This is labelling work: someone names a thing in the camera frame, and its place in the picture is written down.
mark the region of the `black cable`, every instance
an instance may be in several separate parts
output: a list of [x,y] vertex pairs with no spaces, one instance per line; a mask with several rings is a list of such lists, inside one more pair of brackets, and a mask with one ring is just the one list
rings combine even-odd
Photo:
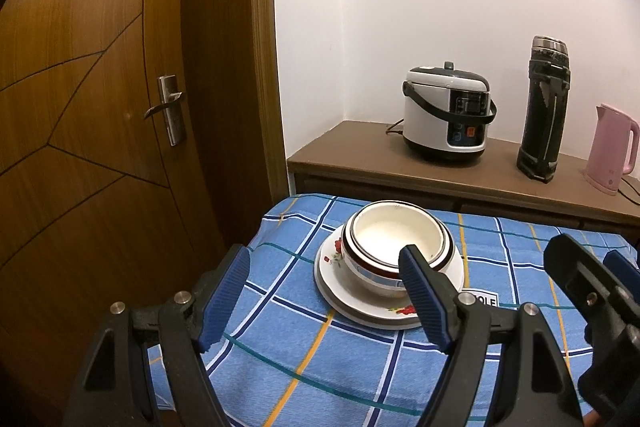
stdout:
[[404,121],[404,118],[402,118],[402,120],[398,120],[395,124],[390,125],[389,127],[386,128],[385,134],[402,134],[402,131],[400,130],[393,130],[393,128],[398,125],[401,124]]
[[639,205],[639,206],[640,206],[640,203],[638,203],[637,201],[632,200],[629,196],[627,196],[624,192],[622,192],[622,190],[618,189],[618,192],[619,192],[620,194],[622,194],[622,195],[623,195],[627,200],[631,201],[633,204],[637,204],[637,205]]
[[625,182],[627,185],[629,185],[629,187],[632,188],[632,190],[638,195],[640,196],[640,192],[638,192],[638,190],[631,184],[629,183],[627,180],[625,180],[624,178],[621,178],[623,182]]

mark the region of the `tablecloth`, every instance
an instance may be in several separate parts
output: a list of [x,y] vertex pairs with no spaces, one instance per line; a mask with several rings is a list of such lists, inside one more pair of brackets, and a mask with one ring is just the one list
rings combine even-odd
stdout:
[[[202,357],[232,425],[415,426],[446,356],[421,328],[377,330],[337,314],[314,282],[318,248],[366,203],[304,194],[264,216],[249,245],[251,271],[238,304],[222,340]],[[559,232],[601,260],[615,248],[635,264],[635,250],[609,233],[432,212],[466,258],[468,287],[498,293],[503,307],[538,304],[577,382],[591,364],[585,323],[543,270],[542,251]],[[484,422],[499,347],[489,346],[469,426]],[[159,346],[150,349],[149,360],[159,407],[172,409]],[[580,402],[583,412],[590,409]]]

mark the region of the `wooden cabinet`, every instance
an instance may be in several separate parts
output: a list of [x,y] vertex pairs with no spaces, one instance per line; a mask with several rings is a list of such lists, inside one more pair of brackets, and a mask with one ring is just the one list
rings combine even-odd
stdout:
[[385,129],[386,124],[345,121],[303,147],[288,160],[296,190],[398,199],[434,210],[619,233],[632,245],[638,242],[640,196],[628,184],[621,187],[626,197],[592,187],[582,177],[584,160],[560,155],[554,179],[543,184],[516,168],[516,143],[489,139],[474,162],[434,163]]

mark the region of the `bolt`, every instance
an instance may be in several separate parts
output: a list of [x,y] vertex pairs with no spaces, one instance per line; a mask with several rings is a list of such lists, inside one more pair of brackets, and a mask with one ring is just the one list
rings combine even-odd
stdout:
[[628,331],[629,340],[634,345],[638,344],[638,340],[640,340],[640,330],[636,328],[633,324],[626,325],[626,331]]
[[124,311],[124,308],[126,308],[126,306],[124,305],[124,302],[118,301],[118,302],[114,302],[111,305],[111,307],[109,308],[109,311],[114,315],[120,315]]
[[618,295],[620,295],[623,299],[625,299],[625,301],[629,299],[629,294],[626,292],[624,288],[621,288],[620,286],[616,286],[616,292],[618,292]]
[[598,294],[596,292],[591,292],[587,295],[587,306],[593,306],[596,302],[598,302]]
[[176,304],[187,304],[191,300],[191,294],[188,291],[182,290],[174,295],[174,302]]
[[532,317],[540,313],[540,308],[533,304],[533,302],[525,302],[523,308],[525,313],[527,315],[531,315]]
[[473,293],[462,292],[458,295],[458,300],[467,306],[471,306],[474,302],[476,302],[476,296]]

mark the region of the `thermos lid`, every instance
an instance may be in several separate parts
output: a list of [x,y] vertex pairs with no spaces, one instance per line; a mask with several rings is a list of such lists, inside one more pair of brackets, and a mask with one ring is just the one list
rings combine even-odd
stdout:
[[562,41],[559,41],[558,39],[553,39],[551,37],[536,35],[535,37],[533,37],[533,44],[531,45],[531,47],[553,50],[555,52],[561,53],[562,55],[568,56],[566,44],[564,44],[564,42]]

